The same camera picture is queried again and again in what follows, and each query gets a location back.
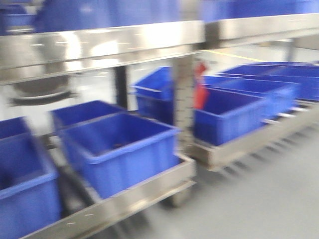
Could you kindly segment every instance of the metal shelf edge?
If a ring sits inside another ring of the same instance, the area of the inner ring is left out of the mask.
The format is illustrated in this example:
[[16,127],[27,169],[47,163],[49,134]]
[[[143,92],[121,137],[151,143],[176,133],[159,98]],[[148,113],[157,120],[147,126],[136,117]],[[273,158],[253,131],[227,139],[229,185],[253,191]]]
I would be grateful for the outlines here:
[[192,186],[195,162],[178,156],[179,165],[21,239],[84,239]]

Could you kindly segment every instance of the yellow floor line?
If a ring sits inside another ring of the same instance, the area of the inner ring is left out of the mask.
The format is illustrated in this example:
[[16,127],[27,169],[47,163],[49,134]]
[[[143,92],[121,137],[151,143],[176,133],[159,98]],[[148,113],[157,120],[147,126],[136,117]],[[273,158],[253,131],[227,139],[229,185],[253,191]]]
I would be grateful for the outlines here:
[[250,58],[250,57],[245,57],[245,56],[237,56],[237,55],[233,55],[233,54],[229,54],[229,53],[223,53],[223,52],[218,52],[218,51],[213,51],[213,50],[204,50],[204,51],[211,52],[211,53],[218,54],[218,55],[223,55],[223,56],[230,56],[230,57],[236,57],[236,58],[241,58],[241,59],[250,60],[250,61],[263,62],[263,60],[259,60],[259,59],[255,59],[255,58]]

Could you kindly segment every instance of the blue plastic crate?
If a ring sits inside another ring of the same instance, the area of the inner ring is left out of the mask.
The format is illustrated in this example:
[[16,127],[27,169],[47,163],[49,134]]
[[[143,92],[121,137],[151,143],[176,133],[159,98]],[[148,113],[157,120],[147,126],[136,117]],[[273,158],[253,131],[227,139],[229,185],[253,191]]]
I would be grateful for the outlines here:
[[68,159],[102,198],[178,164],[178,129],[125,113],[61,131]]
[[0,121],[0,141],[21,134],[31,134],[23,118]]
[[151,97],[136,95],[138,113],[144,117],[154,118],[163,123],[173,124],[174,104],[171,101],[157,100]]
[[203,110],[195,110],[194,136],[221,145],[262,126],[266,100],[218,89],[207,89]]
[[140,115],[173,124],[173,80],[170,67],[161,67],[136,84]]
[[105,103],[103,101],[91,101],[75,106],[69,106],[52,111],[54,128],[56,131],[71,127],[77,123],[96,118],[104,117],[110,114],[124,111],[123,108]]
[[180,0],[152,0],[153,23],[180,21]]
[[271,65],[241,65],[223,72],[217,73],[225,77],[240,77],[246,79],[260,80],[268,71],[274,70],[277,66]]
[[319,1],[318,0],[297,0],[292,1],[294,5],[294,13],[318,13]]
[[300,83],[301,90],[298,98],[319,100],[319,67],[291,66],[280,67],[265,74],[264,80]]
[[113,0],[113,18],[118,26],[154,23],[153,0]]
[[238,92],[247,95],[264,97],[266,105],[263,117],[273,119],[278,113],[287,112],[296,106],[300,85],[288,82],[259,81],[259,80],[233,80],[215,86],[216,88]]
[[30,134],[0,140],[0,238],[18,239],[59,220],[56,178]]
[[289,61],[263,61],[263,62],[253,62],[247,65],[269,65],[269,66],[315,66],[313,63],[309,62],[289,62]]
[[34,24],[37,32],[112,27],[112,11],[107,0],[46,0]]
[[25,8],[21,4],[3,4],[0,11],[3,14],[3,24],[5,29],[12,26],[32,25],[34,16],[27,14]]
[[223,77],[223,76],[204,76],[204,83],[203,85],[205,87],[211,88],[214,87],[222,82],[227,82],[227,81],[233,81],[240,79],[238,77]]
[[179,0],[46,0],[37,32],[128,26],[180,20]]
[[138,95],[159,100],[173,99],[172,86],[170,67],[160,67],[132,85]]
[[317,0],[201,0],[200,19],[259,17],[318,12]]

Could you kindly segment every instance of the metal leg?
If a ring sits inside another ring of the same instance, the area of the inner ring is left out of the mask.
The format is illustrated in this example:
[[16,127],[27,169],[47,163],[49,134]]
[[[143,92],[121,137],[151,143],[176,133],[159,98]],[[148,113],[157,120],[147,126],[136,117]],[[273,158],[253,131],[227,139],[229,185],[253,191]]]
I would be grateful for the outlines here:
[[183,151],[193,143],[193,55],[173,59],[175,80],[174,122],[182,132],[179,134],[179,147]]
[[127,67],[120,66],[115,70],[116,102],[119,106],[128,108]]
[[296,53],[295,45],[296,45],[296,39],[294,38],[291,39],[290,42],[288,42],[288,52],[287,52],[286,61],[294,61],[294,56]]
[[179,208],[190,197],[191,187],[172,195],[169,200],[173,207]]

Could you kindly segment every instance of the cart wheel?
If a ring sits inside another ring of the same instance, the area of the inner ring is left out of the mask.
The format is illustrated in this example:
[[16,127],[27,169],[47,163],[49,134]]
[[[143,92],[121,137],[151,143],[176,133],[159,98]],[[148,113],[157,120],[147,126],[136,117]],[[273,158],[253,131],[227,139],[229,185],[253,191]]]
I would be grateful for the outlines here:
[[191,188],[186,188],[183,191],[180,191],[169,198],[170,204],[175,207],[181,207],[184,202],[190,197]]

